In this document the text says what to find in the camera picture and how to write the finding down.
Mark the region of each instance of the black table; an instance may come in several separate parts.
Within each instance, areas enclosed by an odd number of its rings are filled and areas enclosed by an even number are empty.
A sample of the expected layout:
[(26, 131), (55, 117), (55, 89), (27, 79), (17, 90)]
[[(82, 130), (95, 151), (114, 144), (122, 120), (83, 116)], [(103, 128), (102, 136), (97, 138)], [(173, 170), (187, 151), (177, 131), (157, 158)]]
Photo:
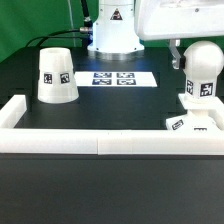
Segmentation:
[[(32, 102), (16, 128), (161, 130), (184, 113), (177, 94), (185, 76), (167, 49), (125, 63), (90, 59), (83, 49), (72, 55), (75, 71), (152, 71), (158, 88), (80, 87), (79, 102), (40, 103), (39, 49), (24, 48), (0, 64), (0, 104), (14, 94)], [(0, 155), (1, 224), (223, 223), (223, 189), (223, 157)]]

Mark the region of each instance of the green backdrop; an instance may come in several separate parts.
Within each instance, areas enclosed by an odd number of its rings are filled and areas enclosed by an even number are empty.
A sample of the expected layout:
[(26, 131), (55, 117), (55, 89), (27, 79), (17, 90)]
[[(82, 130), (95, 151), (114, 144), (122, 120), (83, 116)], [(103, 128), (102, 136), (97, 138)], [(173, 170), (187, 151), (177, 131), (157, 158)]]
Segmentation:
[[(83, 25), (83, 14), (80, 0), (70, 0), (74, 27)], [(98, 15), (98, 0), (87, 0), (93, 21)], [(0, 61), (26, 43), (38, 36), (71, 28), (68, 0), (0, 0)], [(220, 46), (224, 46), (224, 38), (210, 38)], [(195, 39), (182, 41), (188, 46)], [(51, 40), (48, 45), (74, 46), (72, 40)], [(165, 41), (150, 41), (146, 47), (166, 46)]]

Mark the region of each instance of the upside-down white cup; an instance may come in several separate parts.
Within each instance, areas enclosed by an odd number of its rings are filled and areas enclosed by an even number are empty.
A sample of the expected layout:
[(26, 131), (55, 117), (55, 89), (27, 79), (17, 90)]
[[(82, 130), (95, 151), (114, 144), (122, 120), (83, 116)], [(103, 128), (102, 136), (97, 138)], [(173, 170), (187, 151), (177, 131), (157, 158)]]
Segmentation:
[(74, 101), (79, 97), (69, 49), (52, 47), (40, 50), (39, 69), (40, 101), (59, 104)]

